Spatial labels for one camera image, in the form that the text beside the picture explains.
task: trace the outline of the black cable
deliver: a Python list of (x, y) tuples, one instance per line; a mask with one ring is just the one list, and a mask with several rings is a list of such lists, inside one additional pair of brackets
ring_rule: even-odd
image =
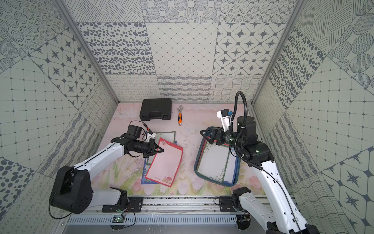
[(142, 155), (142, 153), (140, 153), (138, 156), (132, 156), (130, 152), (128, 152), (127, 154), (130, 155), (130, 156), (133, 157), (133, 158), (137, 158), (137, 157), (139, 157), (140, 155)]
[(239, 222), (241, 222), (241, 221), (243, 220), (243, 218), (244, 218), (244, 216), (245, 216), (246, 213), (249, 214), (249, 212), (245, 210), (245, 212), (244, 212), (244, 214), (242, 215), (242, 217), (240, 218), (240, 221), (239, 221)]
[(145, 142), (145, 140), (147, 139), (147, 132), (144, 130), (144, 128), (141, 128), (141, 129), (143, 129), (143, 134), (144, 134), (144, 136), (145, 137), (143, 137), (143, 140), (140, 140), (140, 142)]
[(140, 123), (144, 124), (145, 127), (147, 127), (147, 125), (146, 125), (143, 121), (133, 120), (133, 121), (131, 121), (131, 122), (129, 123), (129, 125), (130, 125), (132, 122), (140, 122)]
[(134, 223), (133, 224), (131, 224), (130, 226), (126, 226), (126, 227), (124, 227), (124, 228), (128, 228), (128, 227), (131, 227), (132, 225), (134, 225), (136, 222), (137, 222), (137, 217), (136, 217), (136, 215), (135, 215), (135, 211), (134, 210), (132, 210), (131, 209), (131, 211), (134, 213)]
[(232, 151), (231, 151), (231, 146), (229, 146), (229, 150), (230, 150), (230, 154), (231, 154), (232, 156), (234, 156), (235, 158), (240, 158), (239, 156), (235, 156), (235, 155), (232, 153)]
[(219, 206), (220, 204), (215, 203), (215, 200), (216, 200), (217, 198), (219, 198), (219, 197), (215, 197), (215, 198), (214, 198), (214, 204), (215, 204), (216, 206)]
[(267, 172), (267, 171), (265, 171), (262, 167), (260, 167), (260, 166), (258, 166), (258, 165), (255, 165), (254, 163), (252, 163), (252, 162), (250, 162), (246, 157), (243, 157), (242, 158), (242, 160), (244, 161), (244, 162), (246, 162), (248, 165), (253, 165), (253, 167), (255, 167), (256, 169), (258, 169), (258, 170), (260, 170), (260, 171), (263, 171), (263, 172), (265, 172), (266, 174), (268, 174), (278, 185), (279, 185), (279, 187), (280, 187), (280, 189), (282, 190), (282, 192), (283, 192), (283, 194), (284, 194), (284, 196), (285, 196), (285, 198), (286, 198), (286, 200), (287, 200), (287, 203), (288, 203), (288, 206), (289, 206), (289, 208), (290, 208), (290, 210), (291, 210), (291, 214), (292, 214), (292, 216), (294, 217), (294, 220), (295, 220), (295, 222), (296, 222), (296, 225), (297, 225), (297, 227), (299, 228), (299, 231), (300, 231), (300, 233), (301, 233), (301, 229), (300, 229), (300, 227), (299, 227), (299, 224), (297, 223), (297, 220), (296, 220), (296, 217), (295, 217), (295, 214), (294, 214), (294, 211), (292, 210), (292, 207), (291, 207), (291, 204), (290, 204), (290, 202), (289, 202), (289, 200), (288, 200), (288, 198), (287, 198), (287, 195), (286, 195), (286, 192), (284, 191), (284, 189), (282, 188), (282, 186), (280, 185), (280, 183), (272, 176), (272, 175), (270, 175), (269, 174), (269, 172)]
[(67, 216), (61, 217), (61, 218), (56, 218), (56, 217), (54, 217), (54, 216), (50, 213), (50, 205), (51, 205), (51, 203), (52, 203), (52, 201), (53, 201), (53, 198), (55, 198), (55, 195), (56, 195), (56, 194), (53, 195), (52, 199), (51, 199), (50, 202), (49, 202), (49, 206), (48, 206), (48, 212), (49, 212), (49, 215), (50, 215), (53, 219), (65, 219), (66, 217), (68, 217), (68, 216), (71, 215), (72, 213), (68, 214)]
[(238, 91), (235, 95), (235, 105), (234, 105), (234, 112), (233, 114), (231, 115), (231, 119), (230, 119), (230, 126), (232, 126), (232, 121), (234, 120), (234, 117), (235, 117), (235, 114), (236, 114), (236, 109), (237, 109), (237, 99), (238, 97), (242, 98), (243, 100), (243, 105), (244, 105), (244, 118), (243, 118), (243, 123), (242, 123), (242, 127), (240, 128), (240, 130), (238, 131), (236, 137), (235, 137), (235, 141), (234, 141), (234, 150), (235, 150), (235, 153), (238, 157), (241, 157), (242, 154), (239, 153), (238, 151), (238, 148), (237, 148), (237, 142), (239, 141), (239, 138), (242, 136), (242, 133), (243, 133), (243, 126), (245, 128), (245, 124), (246, 124), (246, 121), (247, 121), (247, 114), (248, 114), (248, 106), (247, 106), (247, 100), (245, 99), (245, 96), (244, 96), (244, 93), (242, 91)]

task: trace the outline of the vented metal panel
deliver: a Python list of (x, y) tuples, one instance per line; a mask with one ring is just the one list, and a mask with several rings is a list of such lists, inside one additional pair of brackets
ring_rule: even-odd
[[(113, 223), (118, 215), (71, 215), (68, 225), (130, 225), (134, 223), (134, 215), (129, 215), (123, 223)], [(236, 215), (136, 215), (136, 225), (167, 224), (167, 225), (199, 225), (199, 224), (236, 224)]]

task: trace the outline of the metal frame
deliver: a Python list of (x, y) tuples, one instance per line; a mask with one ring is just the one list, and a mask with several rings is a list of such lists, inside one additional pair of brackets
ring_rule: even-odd
[(265, 134), (264, 134), (264, 130), (261, 127), (261, 124), (260, 124), (260, 121), (257, 117), (257, 112), (256, 112), (254, 106), (249, 106), (248, 107), (248, 113), (251, 117), (253, 117), (255, 119), (258, 140), (260, 140), (260, 141), (264, 142), (266, 145), (268, 145), (267, 139), (266, 139)]
[(104, 86), (107, 88), (107, 90), (109, 91), (109, 94), (112, 96), (112, 98), (117, 102), (117, 104), (119, 103), (119, 100), (116, 96), (116, 94), (114, 93), (113, 89), (112, 89), (112, 86), (110, 86), (109, 82), (107, 81), (107, 78), (104, 74), (104, 72), (101, 70), (97, 60), (95, 59), (95, 57), (93, 56), (92, 52), (91, 52), (91, 49), (88, 47), (85, 39), (83, 38), (82, 36), (82, 33), (80, 32), (78, 26), (77, 26), (77, 23), (75, 22), (75, 20), (72, 18), (70, 12), (69, 12), (69, 9), (67, 8), (64, 0), (52, 0), (52, 2), (55, 4), (55, 6), (59, 9), (62, 17), (64, 18), (65, 22), (67, 23), (67, 25), (69, 26), (69, 29), (72, 30), (74, 36), (75, 36), (75, 39), (80, 43), (80, 45), (82, 46), (82, 50), (83, 50), (83, 53), (88, 57), (88, 60), (91, 62), (91, 64), (93, 65), (96, 73), (98, 74), (101, 82), (104, 84)]
[(284, 33), (282, 34), (278, 46), (275, 49), (275, 52), (270, 60), (269, 66), (267, 67), (267, 70), (263, 76), (263, 79), (261, 80), (260, 85), (258, 86), (258, 89), (256, 90), (255, 95), (253, 96), (251, 100), (251, 104), (254, 105), (256, 103), (256, 99), (258, 98), (258, 95), (261, 92), (262, 86), (264, 85), (264, 82), (266, 79), (270, 76), (271, 71), (273, 70), (274, 65), (276, 64), (278, 57), (281, 55), (282, 49), (284, 44), (287, 41), (288, 36), (290, 35), (291, 31), (293, 30), (293, 27), (298, 20), (299, 14), (301, 13), (301, 10), (303, 9), (303, 6), (305, 4), (306, 0), (298, 0), (295, 4), (294, 10), (291, 13), (291, 16), (287, 22), (286, 28), (284, 29)]
[[(236, 215), (242, 215), (244, 212), (222, 213), (218, 202), (218, 197), (213, 195), (132, 195), (132, 197), (143, 197), (143, 206), (141, 212), (135, 213), (139, 225), (143, 224), (236, 224)], [(269, 200), (266, 195), (255, 195), (258, 202), (271, 210)], [(120, 213), (102, 213), (102, 206), (87, 208), (78, 215), (71, 215), (65, 219), (56, 222), (52, 229), (52, 234), (62, 234), (67, 225), (86, 225), (86, 224), (132, 224), (134, 219), (130, 215), (130, 220), (125, 223), (108, 223), (114, 216)], [(208, 220), (194, 221), (185, 219), (189, 217), (210, 218)], [(155, 220), (150, 218), (164, 218), (164, 220)], [(165, 220), (165, 218), (174, 218), (174, 220)]]

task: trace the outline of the red-bordered card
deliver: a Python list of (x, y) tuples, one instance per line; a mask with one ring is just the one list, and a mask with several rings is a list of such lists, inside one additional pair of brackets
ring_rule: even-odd
[(183, 148), (160, 138), (159, 146), (164, 152), (154, 156), (145, 178), (171, 187), (182, 161)]

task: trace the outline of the orange wrench handle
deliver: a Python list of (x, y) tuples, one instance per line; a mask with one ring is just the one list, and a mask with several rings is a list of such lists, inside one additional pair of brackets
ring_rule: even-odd
[(182, 113), (178, 114), (178, 124), (182, 125)]

